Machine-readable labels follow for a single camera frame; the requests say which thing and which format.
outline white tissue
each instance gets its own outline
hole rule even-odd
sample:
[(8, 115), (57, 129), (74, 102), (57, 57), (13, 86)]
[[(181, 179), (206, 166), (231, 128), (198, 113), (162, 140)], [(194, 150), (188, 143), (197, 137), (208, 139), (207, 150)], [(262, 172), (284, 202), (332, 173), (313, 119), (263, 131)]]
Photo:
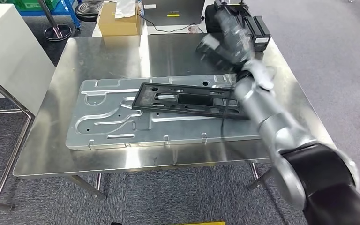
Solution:
[(135, 0), (117, 0), (115, 19), (119, 19), (123, 17), (131, 17), (134, 15), (136, 15)]

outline metal pole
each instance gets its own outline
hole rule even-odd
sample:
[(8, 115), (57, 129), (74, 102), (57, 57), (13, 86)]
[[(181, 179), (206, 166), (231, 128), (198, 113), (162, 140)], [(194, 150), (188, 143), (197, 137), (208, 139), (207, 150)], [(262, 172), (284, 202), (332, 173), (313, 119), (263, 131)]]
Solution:
[(85, 189), (87, 192), (89, 192), (93, 196), (95, 196), (101, 200), (104, 200), (107, 198), (103, 193), (101, 193), (100, 191), (95, 189), (92, 185), (90, 185), (88, 182), (86, 182), (80, 176), (74, 175), (74, 176), (69, 176), (67, 178), (70, 181), (74, 182), (75, 184), (81, 186), (83, 189)]
[(47, 17), (47, 20), (49, 21), (50, 25), (52, 26), (57, 38), (63, 38), (62, 33), (60, 32), (59, 28), (57, 27), (56, 21), (53, 19), (53, 16), (50, 13), (50, 10), (45, 3), (45, 0), (38, 0), (38, 2), (41, 5), (41, 8), (43, 9), (43, 11)]
[(22, 111), (19, 109), (0, 109), (0, 114), (5, 113), (22, 113)]
[(250, 164), (250, 168), (252, 169), (253, 178), (254, 178), (255, 180), (259, 179), (259, 174), (257, 173), (257, 169), (256, 169), (255, 163), (251, 163), (251, 164)]
[(258, 186), (260, 186), (262, 182), (264, 182), (265, 180), (271, 177), (271, 173), (272, 173), (272, 169), (270, 168), (267, 172), (265, 172), (262, 176), (260, 176), (257, 180), (255, 180), (251, 185), (249, 185), (247, 189), (251, 191), (257, 188)]
[(24, 140), (24, 137), (25, 137), (26, 131), (28, 129), (28, 126), (30, 125), (30, 121), (32, 120), (34, 115), (31, 112), (29, 112), (29, 110), (25, 106), (23, 106), (20, 103), (20, 101), (18, 101), (12, 94), (10, 94), (5, 88), (3, 88), (2, 85), (0, 85), (0, 93), (3, 96), (5, 96), (6, 98), (8, 98), (9, 100), (11, 100), (17, 107), (20, 108), (21, 111), (23, 111), (27, 115), (27, 121), (26, 121), (25, 125), (22, 128), (19, 139), (17, 140), (15, 148), (13, 149), (13, 152), (10, 155), (9, 161), (6, 164), (5, 171), (3, 172), (3, 175), (2, 175), (2, 177), (0, 179), (0, 194), (1, 194), (2, 189), (5, 186), (5, 183), (6, 183), (7, 179), (8, 179), (10, 169), (13, 166), (13, 162), (14, 162), (14, 160), (15, 160), (15, 158), (17, 156), (17, 153), (19, 152), (19, 148), (20, 148), (20, 146), (21, 146), (21, 144), (22, 144), (22, 142)]
[(13, 150), (12, 154), (10, 155), (9, 161), (6, 164), (5, 171), (3, 172), (3, 175), (0, 179), (0, 194), (2, 193), (3, 187), (5, 186), (5, 183), (8, 180), (10, 170), (12, 169), (13, 163), (14, 163), (16, 156), (20, 150), (20, 146), (23, 143), (25, 134), (27, 133), (28, 126), (31, 123), (31, 119), (32, 119), (31, 116), (27, 115), (27, 121), (25, 122), (24, 126), (22, 127), (20, 136), (17, 139), (16, 145), (15, 145), (15, 149)]
[(101, 173), (97, 174), (97, 178), (96, 178), (96, 190), (99, 191), (100, 190), (100, 183), (101, 183)]

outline gray carpet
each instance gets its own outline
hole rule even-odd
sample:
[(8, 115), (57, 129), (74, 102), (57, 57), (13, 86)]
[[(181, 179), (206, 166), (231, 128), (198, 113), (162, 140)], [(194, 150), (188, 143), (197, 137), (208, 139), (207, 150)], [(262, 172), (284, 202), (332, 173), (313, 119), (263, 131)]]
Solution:
[[(360, 0), (353, 4), (346, 0), (250, 0), (247, 4), (253, 14), (263, 15), (334, 142), (360, 169)], [(71, 24), (66, 17), (58, 20)], [(64, 43), (41, 38), (47, 20), (25, 21), (57, 64)], [(89, 37), (93, 24), (82, 26), (75, 35)], [(14, 115), (0, 119), (0, 170), (21, 121)], [(86, 179), (92, 182), (93, 177)], [(62, 178), (11, 176), (2, 202), (15, 203), (16, 209), (0, 212), (0, 224), (108, 225), (116, 221), (149, 225), (219, 220), (237, 225), (283, 224), (266, 190), (245, 189), (251, 179), (248, 165), (105, 174), (102, 185), (109, 198), (99, 201)], [(270, 183), (269, 190), (287, 224), (305, 223), (301, 212), (284, 203), (275, 185)]]
[[(0, 174), (23, 123), (21, 114), (0, 115)], [(10, 176), (0, 202), (15, 203), (15, 209), (0, 211), (0, 225), (284, 224), (266, 189), (247, 191), (252, 177), (247, 164), (104, 174), (108, 199), (101, 201), (63, 178)], [(287, 224), (304, 223), (302, 213), (284, 203), (272, 184), (270, 191)]]

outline round stool base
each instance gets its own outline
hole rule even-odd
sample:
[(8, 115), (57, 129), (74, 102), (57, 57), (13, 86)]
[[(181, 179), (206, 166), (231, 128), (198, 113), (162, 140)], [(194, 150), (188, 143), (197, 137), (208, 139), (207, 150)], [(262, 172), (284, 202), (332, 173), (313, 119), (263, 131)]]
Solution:
[(57, 28), (61, 33), (61, 37), (58, 37), (53, 30), (53, 27), (49, 27), (45, 30), (44, 36), (49, 41), (62, 41), (71, 36), (71, 28), (65, 24), (57, 24)]

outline cardboard box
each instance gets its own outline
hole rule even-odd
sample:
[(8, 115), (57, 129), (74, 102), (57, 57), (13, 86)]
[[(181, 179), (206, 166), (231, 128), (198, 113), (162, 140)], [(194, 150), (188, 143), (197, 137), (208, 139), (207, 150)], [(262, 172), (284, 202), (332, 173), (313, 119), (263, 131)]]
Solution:
[[(103, 4), (98, 22), (102, 36), (140, 35), (141, 19), (139, 15), (115, 19), (115, 9), (115, 2)], [(136, 12), (139, 12), (138, 4), (136, 4)]]

